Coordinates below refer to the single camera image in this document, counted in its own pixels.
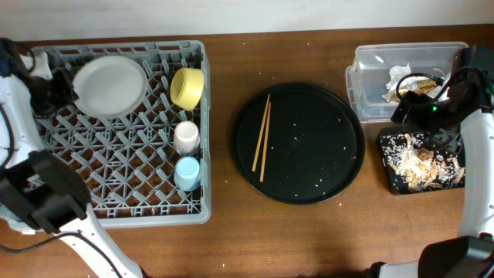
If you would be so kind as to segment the tissue with gold wrapper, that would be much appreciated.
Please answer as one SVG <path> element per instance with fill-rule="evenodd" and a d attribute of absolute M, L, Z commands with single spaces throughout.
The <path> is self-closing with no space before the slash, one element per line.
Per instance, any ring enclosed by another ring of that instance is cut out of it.
<path fill-rule="evenodd" d="M 396 95 L 397 84 L 401 78 L 408 74 L 411 74 L 411 67 L 409 64 L 406 66 L 393 66 L 389 70 L 390 81 L 385 85 L 387 92 L 383 95 L 386 102 L 390 103 L 400 101 Z M 425 93 L 429 97 L 436 97 L 441 89 L 442 86 L 438 85 L 432 79 L 425 76 L 411 76 L 401 82 L 398 92 L 402 97 L 409 90 L 418 95 Z"/>

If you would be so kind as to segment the grey plate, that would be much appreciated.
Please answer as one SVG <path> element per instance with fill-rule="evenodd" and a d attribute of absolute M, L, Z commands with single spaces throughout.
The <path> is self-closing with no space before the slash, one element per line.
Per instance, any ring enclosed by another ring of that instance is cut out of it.
<path fill-rule="evenodd" d="M 124 56 L 102 56 L 85 64 L 73 79 L 77 108 L 104 120 L 133 112 L 147 93 L 147 75 Z"/>

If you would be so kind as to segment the yellow bowl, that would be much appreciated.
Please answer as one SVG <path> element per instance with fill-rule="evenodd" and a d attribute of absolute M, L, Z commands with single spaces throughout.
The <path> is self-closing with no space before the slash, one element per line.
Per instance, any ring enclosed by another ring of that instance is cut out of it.
<path fill-rule="evenodd" d="M 183 110 L 192 111 L 198 105 L 205 77 L 200 69 L 181 68 L 171 82 L 171 101 Z"/>

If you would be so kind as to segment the pink cup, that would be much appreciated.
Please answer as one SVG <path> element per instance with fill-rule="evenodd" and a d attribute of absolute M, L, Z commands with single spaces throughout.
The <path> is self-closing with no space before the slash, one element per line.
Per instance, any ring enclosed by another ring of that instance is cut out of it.
<path fill-rule="evenodd" d="M 174 129 L 174 149 L 180 156 L 196 154 L 200 146 L 199 129 L 191 121 L 182 121 Z"/>

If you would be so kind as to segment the light blue cup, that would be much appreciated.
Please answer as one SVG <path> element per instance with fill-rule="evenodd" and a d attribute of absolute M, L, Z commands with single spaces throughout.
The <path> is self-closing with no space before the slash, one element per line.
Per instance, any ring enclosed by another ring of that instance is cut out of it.
<path fill-rule="evenodd" d="M 200 185 L 200 164 L 193 157 L 180 158 L 174 168 L 174 183 L 186 192 L 192 192 Z"/>

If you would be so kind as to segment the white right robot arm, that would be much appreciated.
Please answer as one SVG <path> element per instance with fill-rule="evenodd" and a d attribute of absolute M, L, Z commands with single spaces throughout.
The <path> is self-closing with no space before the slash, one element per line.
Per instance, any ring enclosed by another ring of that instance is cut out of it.
<path fill-rule="evenodd" d="M 351 82 L 381 95 L 392 126 L 377 147 L 396 195 L 463 187 L 454 239 L 409 263 L 375 263 L 370 277 L 493 275 L 493 51 L 464 43 L 370 46 Z"/>

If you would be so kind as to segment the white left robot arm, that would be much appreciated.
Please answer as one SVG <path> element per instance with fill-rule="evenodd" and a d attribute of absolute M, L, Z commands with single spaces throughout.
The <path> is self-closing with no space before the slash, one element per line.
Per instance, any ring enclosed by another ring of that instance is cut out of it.
<path fill-rule="evenodd" d="M 143 100 L 146 77 L 120 72 L 119 56 L 96 58 L 76 74 L 45 50 L 1 40 L 1 206 L 30 229 L 61 240 L 99 277 L 145 277 L 100 224 L 86 182 L 42 141 L 41 120 L 75 106 L 114 119 Z"/>

